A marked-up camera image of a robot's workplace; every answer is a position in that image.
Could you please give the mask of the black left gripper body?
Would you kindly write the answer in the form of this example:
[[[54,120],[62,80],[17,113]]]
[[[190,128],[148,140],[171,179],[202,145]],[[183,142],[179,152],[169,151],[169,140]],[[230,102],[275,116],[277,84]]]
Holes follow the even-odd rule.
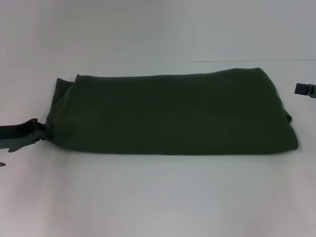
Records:
[[[20,124],[0,127],[0,148],[15,152],[35,143],[35,129],[32,125]]]

